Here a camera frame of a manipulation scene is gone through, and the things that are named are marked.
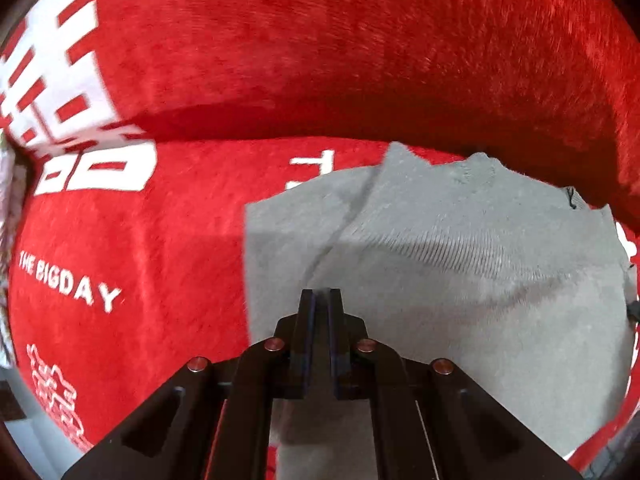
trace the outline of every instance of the gray fabric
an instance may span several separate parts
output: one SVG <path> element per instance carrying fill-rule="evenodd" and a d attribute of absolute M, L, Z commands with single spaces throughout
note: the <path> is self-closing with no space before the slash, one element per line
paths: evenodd
<path fill-rule="evenodd" d="M 609 208 L 573 189 L 484 154 L 429 166 L 392 144 L 378 168 L 248 206 L 245 234 L 254 341 L 302 288 L 337 287 L 370 336 L 408 358 L 453 359 L 563 456 L 623 399 L 632 273 Z M 314 399 L 279 413 L 278 478 L 375 478 L 366 410 Z"/>

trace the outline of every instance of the black metal bracket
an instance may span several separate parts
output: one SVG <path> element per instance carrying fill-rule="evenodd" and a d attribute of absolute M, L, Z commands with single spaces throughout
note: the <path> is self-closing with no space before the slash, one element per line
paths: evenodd
<path fill-rule="evenodd" d="M 190 360 L 63 480 L 262 480 L 271 404 L 305 397 L 320 324 L 327 387 L 370 400 L 381 480 L 581 478 L 455 364 L 401 358 L 327 289 L 304 290 L 298 313 L 239 358 Z"/>

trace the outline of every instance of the red plush blanket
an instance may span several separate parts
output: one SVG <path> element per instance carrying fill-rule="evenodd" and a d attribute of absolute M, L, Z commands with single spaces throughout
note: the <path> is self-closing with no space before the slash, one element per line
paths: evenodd
<path fill-rule="evenodd" d="M 610 0 L 39 0 L 0 57 L 0 128 L 39 170 L 20 370 L 88 448 L 247 345 L 244 204 L 388 140 L 486 151 L 640 230 L 639 54 Z"/>

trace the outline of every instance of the screw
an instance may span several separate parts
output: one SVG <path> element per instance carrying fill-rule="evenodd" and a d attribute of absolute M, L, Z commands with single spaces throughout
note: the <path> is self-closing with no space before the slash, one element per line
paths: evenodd
<path fill-rule="evenodd" d="M 363 354 L 369 354 L 376 349 L 377 341 L 373 341 L 373 339 L 361 339 L 356 343 L 356 348 L 359 352 Z"/>
<path fill-rule="evenodd" d="M 284 341 L 279 337 L 270 337 L 267 341 L 264 342 L 264 347 L 269 352 L 277 352 L 284 348 Z"/>
<path fill-rule="evenodd" d="M 193 357 L 187 363 L 187 368 L 194 373 L 203 371 L 209 365 L 209 360 L 206 357 Z"/>
<path fill-rule="evenodd" d="M 436 359 L 431 366 L 440 375 L 449 375 L 453 373 L 454 365 L 448 359 Z"/>

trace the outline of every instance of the gray cloth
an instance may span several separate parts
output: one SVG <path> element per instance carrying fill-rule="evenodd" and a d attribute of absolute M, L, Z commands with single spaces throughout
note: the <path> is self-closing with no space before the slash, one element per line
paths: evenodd
<path fill-rule="evenodd" d="M 253 341 L 302 288 L 341 288 L 370 336 L 407 358 L 452 359 L 563 456 L 620 406 L 633 273 L 610 209 L 573 189 L 484 154 L 430 166 L 392 144 L 377 168 L 247 206 L 245 225 Z M 376 478 L 365 406 L 312 398 L 276 410 L 278 478 Z"/>

